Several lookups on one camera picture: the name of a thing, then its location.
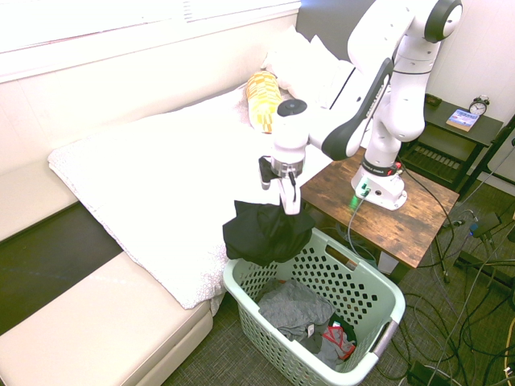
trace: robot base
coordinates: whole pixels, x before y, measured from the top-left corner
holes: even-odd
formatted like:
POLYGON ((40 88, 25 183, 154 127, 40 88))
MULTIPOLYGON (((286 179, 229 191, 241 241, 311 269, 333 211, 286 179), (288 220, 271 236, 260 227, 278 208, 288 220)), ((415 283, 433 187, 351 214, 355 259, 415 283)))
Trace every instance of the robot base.
POLYGON ((360 166, 351 180, 352 188, 359 198, 396 211, 406 202, 408 195, 404 190, 404 181, 398 174, 387 177, 373 175, 360 166))

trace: window blind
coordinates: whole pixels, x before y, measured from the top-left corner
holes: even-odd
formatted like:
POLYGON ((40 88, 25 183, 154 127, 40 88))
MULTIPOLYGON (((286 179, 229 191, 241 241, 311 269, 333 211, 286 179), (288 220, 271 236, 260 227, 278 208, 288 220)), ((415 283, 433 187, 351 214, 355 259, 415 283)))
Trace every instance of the window blind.
POLYGON ((237 14, 269 6, 300 3, 299 0, 183 0, 183 16, 187 23, 227 14, 237 14))
POLYGON ((182 16, 182 0, 0 0, 0 52, 182 16))

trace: green laundry basket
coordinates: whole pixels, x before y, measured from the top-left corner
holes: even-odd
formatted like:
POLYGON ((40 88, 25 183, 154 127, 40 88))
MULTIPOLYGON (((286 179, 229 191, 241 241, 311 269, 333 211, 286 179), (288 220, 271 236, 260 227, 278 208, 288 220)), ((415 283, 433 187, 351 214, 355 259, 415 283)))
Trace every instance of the green laundry basket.
POLYGON ((359 384, 388 346, 406 308, 404 296, 393 282, 318 229, 313 229, 303 251, 286 263, 262 268, 242 259, 230 261, 224 283, 237 300, 245 335, 299 386, 359 384), (289 341, 259 314, 254 299, 271 278, 303 283, 329 300, 336 313, 354 326, 357 348, 336 370, 298 342, 289 341))

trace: clothes in basket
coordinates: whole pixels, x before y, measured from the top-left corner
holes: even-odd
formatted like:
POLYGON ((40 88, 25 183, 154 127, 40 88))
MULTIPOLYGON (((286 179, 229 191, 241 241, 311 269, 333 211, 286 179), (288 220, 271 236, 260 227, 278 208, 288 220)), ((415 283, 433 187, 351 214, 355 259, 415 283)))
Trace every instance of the clothes in basket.
POLYGON ((295 257, 311 239, 315 221, 301 211, 289 216, 282 205, 235 201, 236 217, 224 224, 227 257, 261 267, 295 257))
POLYGON ((272 326, 289 340, 297 340, 330 368, 336 368, 354 352, 356 336, 352 328, 335 314, 335 307, 327 299, 302 283, 271 279, 258 299, 259 313, 272 326), (344 328, 353 340, 348 339, 344 328))

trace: white pillow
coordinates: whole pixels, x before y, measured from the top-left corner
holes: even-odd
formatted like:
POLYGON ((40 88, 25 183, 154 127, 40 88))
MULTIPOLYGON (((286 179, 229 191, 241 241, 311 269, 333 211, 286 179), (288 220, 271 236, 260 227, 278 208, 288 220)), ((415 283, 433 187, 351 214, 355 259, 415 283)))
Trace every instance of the white pillow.
POLYGON ((279 87, 294 98, 328 109, 353 66, 338 60, 317 35, 309 43, 292 26, 268 52, 262 68, 272 72, 279 87))

